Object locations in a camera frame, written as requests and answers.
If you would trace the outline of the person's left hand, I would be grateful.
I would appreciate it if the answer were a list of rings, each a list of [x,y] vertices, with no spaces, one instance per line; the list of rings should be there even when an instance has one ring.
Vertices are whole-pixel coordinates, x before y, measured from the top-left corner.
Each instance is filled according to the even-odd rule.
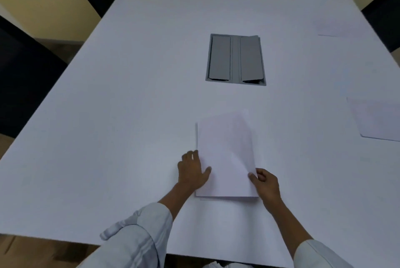
[[[189,195],[193,194],[206,183],[202,181],[202,174],[205,169],[202,169],[198,150],[191,150],[183,154],[181,160],[177,164],[177,168],[177,183]]]

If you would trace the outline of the person's right hand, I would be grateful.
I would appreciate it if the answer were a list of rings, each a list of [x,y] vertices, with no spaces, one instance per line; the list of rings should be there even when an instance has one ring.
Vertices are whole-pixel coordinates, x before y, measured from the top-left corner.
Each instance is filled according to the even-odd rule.
[[[266,169],[256,168],[253,173],[259,179],[259,184],[254,185],[258,196],[261,198],[263,205],[268,211],[275,209],[282,203],[278,179],[275,175]]]

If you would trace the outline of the white paper sheet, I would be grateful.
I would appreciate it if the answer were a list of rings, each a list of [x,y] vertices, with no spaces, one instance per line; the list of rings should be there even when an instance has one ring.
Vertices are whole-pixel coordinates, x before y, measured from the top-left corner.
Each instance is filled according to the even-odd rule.
[[[400,104],[353,98],[347,103],[362,137],[400,142]]]
[[[335,38],[361,38],[371,30],[360,12],[315,16],[310,23],[317,35]]]
[[[248,110],[211,116],[197,123],[197,150],[202,169],[212,171],[195,196],[202,199],[255,200],[248,178],[256,174],[253,125]]]

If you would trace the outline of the person's left forearm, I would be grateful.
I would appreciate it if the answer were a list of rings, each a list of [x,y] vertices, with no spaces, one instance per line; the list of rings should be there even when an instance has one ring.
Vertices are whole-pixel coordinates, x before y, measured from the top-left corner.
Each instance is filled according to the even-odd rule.
[[[100,234],[104,243],[77,268],[163,268],[173,217],[193,190],[176,184],[162,199],[135,211]]]

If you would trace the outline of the person's right forearm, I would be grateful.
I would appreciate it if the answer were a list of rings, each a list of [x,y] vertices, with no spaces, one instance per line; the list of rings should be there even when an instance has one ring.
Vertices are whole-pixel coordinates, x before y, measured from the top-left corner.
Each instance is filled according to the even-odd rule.
[[[354,268],[325,244],[313,239],[281,199],[268,204],[294,268]]]

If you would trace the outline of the person's white garment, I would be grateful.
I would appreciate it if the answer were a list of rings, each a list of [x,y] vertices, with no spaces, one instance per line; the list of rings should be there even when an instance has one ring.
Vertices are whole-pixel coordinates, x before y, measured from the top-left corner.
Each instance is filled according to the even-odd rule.
[[[237,262],[218,262],[213,261],[204,265],[202,268],[254,268],[251,265],[237,263]]]

